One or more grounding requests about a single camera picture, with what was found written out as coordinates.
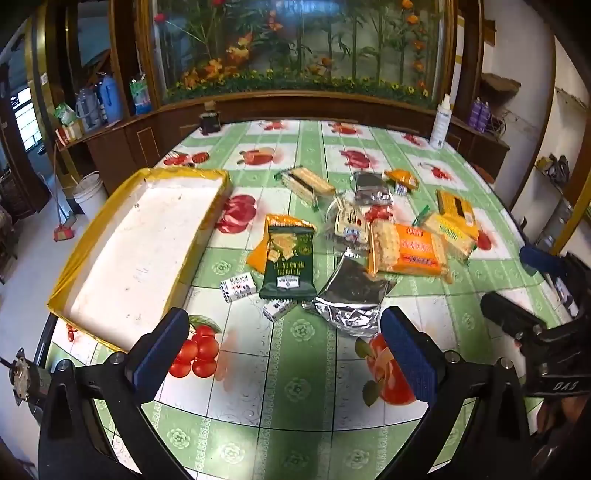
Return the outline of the yellow-green cracker pack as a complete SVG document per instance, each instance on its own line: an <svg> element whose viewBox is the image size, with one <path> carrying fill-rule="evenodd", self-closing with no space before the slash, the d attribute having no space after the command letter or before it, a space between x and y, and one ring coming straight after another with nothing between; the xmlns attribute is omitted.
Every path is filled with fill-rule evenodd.
<svg viewBox="0 0 591 480"><path fill-rule="evenodd" d="M446 251L464 263L477 248L472 237L443 215L433 212L429 205L415 217L413 225L439 235L446 245Z"/></svg>

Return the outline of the yellow packet black stripe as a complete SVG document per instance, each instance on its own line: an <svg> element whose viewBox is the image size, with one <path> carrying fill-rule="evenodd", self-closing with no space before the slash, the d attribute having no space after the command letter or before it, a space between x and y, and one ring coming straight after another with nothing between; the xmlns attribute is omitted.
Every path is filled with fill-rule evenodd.
<svg viewBox="0 0 591 480"><path fill-rule="evenodd" d="M457 225L473 240L479 237L479 226L472 204L446 190L436 191L440 214Z"/></svg>

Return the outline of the large silver foil bag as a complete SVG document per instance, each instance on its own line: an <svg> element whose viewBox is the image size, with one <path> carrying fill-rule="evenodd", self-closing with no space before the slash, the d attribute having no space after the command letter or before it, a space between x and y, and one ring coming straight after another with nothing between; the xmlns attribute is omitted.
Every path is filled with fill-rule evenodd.
<svg viewBox="0 0 591 480"><path fill-rule="evenodd" d="M360 258L346 250L325 286L303 308L348 335L370 338L379 331L382 302L396 282L370 275Z"/></svg>

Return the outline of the white milk candy box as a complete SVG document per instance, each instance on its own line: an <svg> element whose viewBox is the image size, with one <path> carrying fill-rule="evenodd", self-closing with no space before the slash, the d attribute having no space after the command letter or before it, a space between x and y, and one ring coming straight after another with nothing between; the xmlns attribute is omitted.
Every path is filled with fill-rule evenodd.
<svg viewBox="0 0 591 480"><path fill-rule="evenodd" d="M221 281L219 284L222 297L226 303L256 294L256 282L252 274L245 272Z"/></svg>

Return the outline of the orange cracker pack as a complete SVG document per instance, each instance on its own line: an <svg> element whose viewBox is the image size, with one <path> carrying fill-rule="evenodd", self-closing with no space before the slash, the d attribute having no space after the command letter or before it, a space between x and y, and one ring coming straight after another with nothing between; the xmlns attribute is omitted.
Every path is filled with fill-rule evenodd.
<svg viewBox="0 0 591 480"><path fill-rule="evenodd" d="M368 272L438 277L453 282L446 247L438 234L384 219L370 224Z"/></svg>

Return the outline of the small orange snack packet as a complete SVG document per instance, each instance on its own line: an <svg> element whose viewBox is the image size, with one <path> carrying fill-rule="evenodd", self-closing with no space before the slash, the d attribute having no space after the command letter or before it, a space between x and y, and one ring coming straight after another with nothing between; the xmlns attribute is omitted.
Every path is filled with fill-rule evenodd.
<svg viewBox="0 0 591 480"><path fill-rule="evenodd" d="M384 172L385 180L392 185L394 193L406 196L416 191L420 184L418 179L409 171L404 169L387 170Z"/></svg>

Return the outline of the clear bag beige label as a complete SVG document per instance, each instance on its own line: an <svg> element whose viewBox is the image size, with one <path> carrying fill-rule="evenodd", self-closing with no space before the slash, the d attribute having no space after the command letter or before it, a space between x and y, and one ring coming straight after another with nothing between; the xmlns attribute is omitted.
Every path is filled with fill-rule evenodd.
<svg viewBox="0 0 591 480"><path fill-rule="evenodd" d="M361 208L341 195L329 202L325 212L325 233L342 249L355 252L369 250L369 224Z"/></svg>

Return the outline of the dark green cracker bag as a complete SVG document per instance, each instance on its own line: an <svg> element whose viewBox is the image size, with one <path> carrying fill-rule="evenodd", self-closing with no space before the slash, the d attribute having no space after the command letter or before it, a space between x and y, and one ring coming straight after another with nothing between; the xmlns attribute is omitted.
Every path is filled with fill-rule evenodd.
<svg viewBox="0 0 591 480"><path fill-rule="evenodd" d="M266 270L259 296L266 300L308 301L314 283L315 230L307 226L270 226Z"/></svg>

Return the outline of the large orange snack bag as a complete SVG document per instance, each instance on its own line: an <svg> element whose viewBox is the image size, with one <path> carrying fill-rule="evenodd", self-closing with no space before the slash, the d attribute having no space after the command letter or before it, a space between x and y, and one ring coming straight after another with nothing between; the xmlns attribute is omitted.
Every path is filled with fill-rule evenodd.
<svg viewBox="0 0 591 480"><path fill-rule="evenodd" d="M290 215L267 214L266 219L264 219L263 240L259 242L259 245L249 254L249 258L246 260L246 264L260 274L263 274L264 270L266 270L267 241L269 241L270 226L301 226L317 230L317 227L311 222Z"/></svg>

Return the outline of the sandwich cracker pack green ends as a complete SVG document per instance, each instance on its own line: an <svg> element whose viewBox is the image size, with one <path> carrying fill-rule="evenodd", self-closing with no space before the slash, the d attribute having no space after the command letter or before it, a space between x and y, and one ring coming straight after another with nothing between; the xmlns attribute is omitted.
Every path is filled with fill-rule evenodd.
<svg viewBox="0 0 591 480"><path fill-rule="evenodd" d="M314 210L318 210L318 200L335 196L332 184L305 167L281 170L273 178Z"/></svg>

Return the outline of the purple bottles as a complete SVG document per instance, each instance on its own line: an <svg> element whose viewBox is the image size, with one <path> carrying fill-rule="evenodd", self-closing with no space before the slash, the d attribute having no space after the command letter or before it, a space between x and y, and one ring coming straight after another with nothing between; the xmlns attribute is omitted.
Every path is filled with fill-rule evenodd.
<svg viewBox="0 0 591 480"><path fill-rule="evenodd" d="M483 101L477 97L472 104L468 125L480 133L484 133L487 129L490 117L491 108L489 102Z"/></svg>

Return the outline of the white spray bottle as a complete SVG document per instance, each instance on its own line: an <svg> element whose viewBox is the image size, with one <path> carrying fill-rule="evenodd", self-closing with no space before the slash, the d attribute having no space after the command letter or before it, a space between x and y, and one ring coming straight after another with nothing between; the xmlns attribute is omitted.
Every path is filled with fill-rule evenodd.
<svg viewBox="0 0 591 480"><path fill-rule="evenodd" d="M437 108L437 113L430 137L430 146L432 148L441 150L444 147L451 118L451 97L449 94L446 94Z"/></svg>

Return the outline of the small silver foil bag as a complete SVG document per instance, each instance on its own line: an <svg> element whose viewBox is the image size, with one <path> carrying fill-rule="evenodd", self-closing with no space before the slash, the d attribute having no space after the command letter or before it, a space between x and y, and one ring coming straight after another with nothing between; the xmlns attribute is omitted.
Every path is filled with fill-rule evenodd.
<svg viewBox="0 0 591 480"><path fill-rule="evenodd" d="M381 175L372 172L356 172L355 202L361 206L386 206L392 203L389 187Z"/></svg>

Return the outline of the grey water jug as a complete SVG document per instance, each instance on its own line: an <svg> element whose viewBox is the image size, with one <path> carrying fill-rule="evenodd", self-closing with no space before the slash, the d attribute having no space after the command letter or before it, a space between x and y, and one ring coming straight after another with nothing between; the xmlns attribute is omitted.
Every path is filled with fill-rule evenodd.
<svg viewBox="0 0 591 480"><path fill-rule="evenodd" d="M100 103L92 88L82 88L76 96L75 112L82 122L85 133L93 132L103 125Z"/></svg>

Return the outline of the blue thermos jug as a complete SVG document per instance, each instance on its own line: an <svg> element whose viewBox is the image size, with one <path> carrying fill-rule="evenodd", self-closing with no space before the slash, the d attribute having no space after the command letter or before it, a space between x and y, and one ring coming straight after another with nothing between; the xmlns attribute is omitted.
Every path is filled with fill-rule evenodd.
<svg viewBox="0 0 591 480"><path fill-rule="evenodd" d="M123 107L116 81L106 73L99 73L101 77L99 93L109 124L123 118Z"/></svg>

